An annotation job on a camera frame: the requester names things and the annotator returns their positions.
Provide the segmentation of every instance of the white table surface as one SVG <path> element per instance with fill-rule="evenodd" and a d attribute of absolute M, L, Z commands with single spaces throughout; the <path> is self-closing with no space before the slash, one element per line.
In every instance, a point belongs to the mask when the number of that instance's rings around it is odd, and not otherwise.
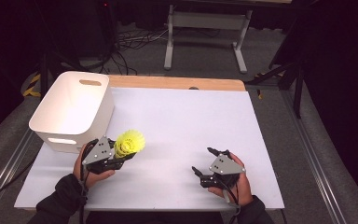
<path fill-rule="evenodd" d="M 106 136 L 136 129 L 144 150 L 89 191 L 88 210 L 222 211 L 225 200 L 200 186 L 191 166 L 210 175 L 215 156 L 229 149 L 245 163 L 252 193 L 267 209 L 284 208 L 282 195 L 247 91 L 112 88 L 115 109 Z M 43 144 L 15 207 L 34 209 L 64 175 L 77 154 Z"/>

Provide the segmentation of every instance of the white board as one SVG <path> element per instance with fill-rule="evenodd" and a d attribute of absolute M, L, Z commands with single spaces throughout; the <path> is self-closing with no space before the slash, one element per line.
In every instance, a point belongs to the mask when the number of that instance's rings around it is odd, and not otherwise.
<path fill-rule="evenodd" d="M 89 191 L 88 210 L 152 211 L 232 209 L 200 186 L 191 166 L 210 175 L 215 156 L 229 149 L 245 164 L 252 193 L 267 209 L 284 208 L 282 195 L 246 91 L 112 88 L 115 110 L 106 136 L 135 129 L 146 145 L 115 175 Z M 34 209 L 72 173 L 76 154 L 44 144 L 15 207 Z"/>

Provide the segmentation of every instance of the table leg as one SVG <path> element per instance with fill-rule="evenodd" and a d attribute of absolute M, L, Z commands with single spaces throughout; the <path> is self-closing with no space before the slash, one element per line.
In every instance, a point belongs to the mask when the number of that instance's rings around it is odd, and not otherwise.
<path fill-rule="evenodd" d="M 40 57 L 40 99 L 48 93 L 48 55 L 43 53 Z"/>
<path fill-rule="evenodd" d="M 235 57 L 237 58 L 238 67 L 240 68 L 241 73 L 248 72 L 245 65 L 245 61 L 243 60 L 241 47 L 242 47 L 243 39 L 245 38 L 246 35 L 246 31 L 248 30 L 249 27 L 249 22 L 251 21 L 252 12 L 253 12 L 252 10 L 248 10 L 246 12 L 246 16 L 244 17 L 241 26 L 240 37 L 238 38 L 238 42 L 232 43 L 232 47 L 234 48 Z"/>
<path fill-rule="evenodd" d="M 164 69 L 170 70 L 172 66 L 172 54 L 173 54 L 173 5 L 170 5 L 170 13 L 168 15 L 168 43 L 167 51 L 165 52 Z"/>

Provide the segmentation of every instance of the gray floor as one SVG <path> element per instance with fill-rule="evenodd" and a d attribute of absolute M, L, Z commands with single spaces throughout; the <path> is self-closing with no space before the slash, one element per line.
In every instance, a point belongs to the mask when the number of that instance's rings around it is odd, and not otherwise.
<path fill-rule="evenodd" d="M 166 49 L 164 39 L 149 43 L 141 49 L 127 49 L 121 53 L 128 66 L 136 69 L 142 76 L 250 80 L 255 74 L 268 71 L 269 63 L 284 39 L 284 34 L 280 31 L 250 29 L 242 47 L 242 54 L 248 66 L 248 73 L 243 75 L 238 71 L 230 46 L 237 38 L 236 32 L 183 30 L 175 33 L 170 71 L 163 69 Z M 103 71 L 108 74 L 119 73 L 112 61 L 104 68 Z M 266 81 L 265 84 L 268 85 L 246 88 L 251 94 L 260 129 L 278 177 L 286 207 L 284 213 L 287 222 L 335 223 L 336 219 L 331 217 L 326 205 L 326 202 L 335 199 L 346 223 L 358 223 L 358 188 L 337 155 L 307 89 L 303 91 L 302 119 L 296 120 L 291 116 L 292 109 L 285 103 L 285 99 L 287 96 L 290 97 L 292 92 L 279 91 L 271 87 L 270 84 L 276 81 L 274 77 Z M 256 89 L 261 90 L 263 96 L 261 100 L 257 97 Z M 0 173 L 25 134 L 29 118 L 38 102 L 36 97 L 25 97 L 25 101 L 0 126 Z M 334 192 L 334 198 L 326 199 L 321 192 L 321 183 L 315 179 L 315 172 L 307 156 L 308 151 L 297 129 L 298 123 L 304 126 L 308 134 L 316 158 L 323 167 L 328 184 Z M 42 141 L 36 136 L 27 148 L 18 170 L 32 159 L 41 145 Z M 23 178 L 16 181 L 3 194 L 0 200 L 0 223 L 25 223 L 33 214 L 13 207 Z M 276 223 L 283 223 L 281 211 L 268 212 Z M 228 221 L 231 214 L 223 215 Z M 78 223 L 77 216 L 73 216 L 70 223 Z"/>

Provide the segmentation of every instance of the hand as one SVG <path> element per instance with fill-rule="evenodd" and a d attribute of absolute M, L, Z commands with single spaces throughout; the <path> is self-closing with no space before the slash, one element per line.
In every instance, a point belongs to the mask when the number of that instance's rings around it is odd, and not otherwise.
<path fill-rule="evenodd" d="M 234 154 L 230 153 L 232 160 L 234 160 L 237 164 L 244 167 L 243 162 Z M 208 191 L 214 193 L 217 196 L 223 196 L 223 190 L 216 187 L 208 188 Z M 234 193 L 235 197 L 239 200 L 238 203 L 240 206 L 245 206 L 248 203 L 253 201 L 253 196 L 251 192 L 251 186 L 249 185 L 248 177 L 246 177 L 245 173 L 240 173 L 240 178 L 237 181 L 237 185 L 234 186 L 231 191 Z M 234 199 L 228 194 L 232 203 L 234 203 Z"/>
<path fill-rule="evenodd" d="M 79 156 L 77 157 L 77 160 L 76 160 L 75 166 L 74 166 L 74 175 L 76 176 L 76 178 L 78 180 L 80 180 L 80 169 L 83 169 L 82 164 L 81 164 L 81 155 L 83 154 L 83 150 L 85 147 L 86 147 L 86 144 L 81 148 L 81 151 L 79 153 Z M 108 171 L 105 171 L 98 175 L 85 170 L 84 177 L 89 175 L 87 177 L 86 187 L 89 189 L 92 186 L 94 186 L 98 181 L 105 180 L 106 178 L 108 178 L 109 176 L 114 175 L 114 174 L 115 174 L 114 170 L 108 170 Z"/>

